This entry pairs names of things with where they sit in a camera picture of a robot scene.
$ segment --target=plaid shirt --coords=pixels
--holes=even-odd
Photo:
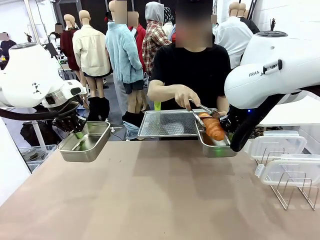
[[[154,67],[154,57],[157,50],[171,44],[162,30],[161,21],[147,21],[146,33],[142,43],[142,56],[145,64],[145,70],[151,76]]]

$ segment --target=wire mesh tray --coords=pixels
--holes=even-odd
[[[195,113],[203,112],[194,109]],[[164,138],[164,137],[196,137],[198,136],[195,116],[187,110],[146,111],[139,137]]]

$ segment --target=black bag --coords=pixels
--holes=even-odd
[[[52,125],[47,124],[45,121],[37,121],[45,145],[57,145],[62,140],[58,134],[53,130]],[[31,147],[37,147],[40,145],[34,126],[31,122],[26,122],[20,131],[21,136],[26,140]]]

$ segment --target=metal tongs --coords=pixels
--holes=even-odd
[[[191,103],[195,103],[191,98],[189,99],[189,101]],[[218,112],[218,109],[216,108],[208,108],[206,106],[203,106],[202,104],[199,105],[200,108],[202,108],[206,113],[208,113],[210,116],[198,116],[194,110],[191,108],[191,112],[193,113],[195,119],[201,124],[202,127],[206,128],[205,127],[205,124],[204,122],[202,121],[202,119],[206,119],[206,118],[215,118],[215,119],[219,119],[219,112]]]

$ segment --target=hand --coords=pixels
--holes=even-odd
[[[189,99],[192,99],[197,107],[201,103],[200,98],[191,88],[180,84],[175,86],[174,99],[180,107],[188,111],[191,110]]]

